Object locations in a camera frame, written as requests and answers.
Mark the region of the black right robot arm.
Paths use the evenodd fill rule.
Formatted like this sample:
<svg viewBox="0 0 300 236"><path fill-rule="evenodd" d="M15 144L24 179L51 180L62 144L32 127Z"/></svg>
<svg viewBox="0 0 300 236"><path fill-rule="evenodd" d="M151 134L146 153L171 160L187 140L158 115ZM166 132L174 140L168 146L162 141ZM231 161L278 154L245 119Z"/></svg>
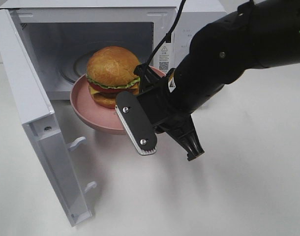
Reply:
<svg viewBox="0 0 300 236"><path fill-rule="evenodd" d="M141 76L139 103L158 133L165 132L193 160L204 151L191 114L248 69L300 63L300 0L248 1L191 39L189 53L161 81Z"/></svg>

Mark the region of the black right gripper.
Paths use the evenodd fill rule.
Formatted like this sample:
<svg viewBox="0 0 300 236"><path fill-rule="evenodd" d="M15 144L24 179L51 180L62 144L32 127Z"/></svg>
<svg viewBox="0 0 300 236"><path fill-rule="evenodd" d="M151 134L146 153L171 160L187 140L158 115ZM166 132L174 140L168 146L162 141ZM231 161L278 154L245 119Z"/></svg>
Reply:
<svg viewBox="0 0 300 236"><path fill-rule="evenodd" d="M204 154L191 115L180 111L173 103L168 78L160 76L146 64L138 65L134 73L140 77L137 96L156 134L167 133L187 151L191 161Z"/></svg>

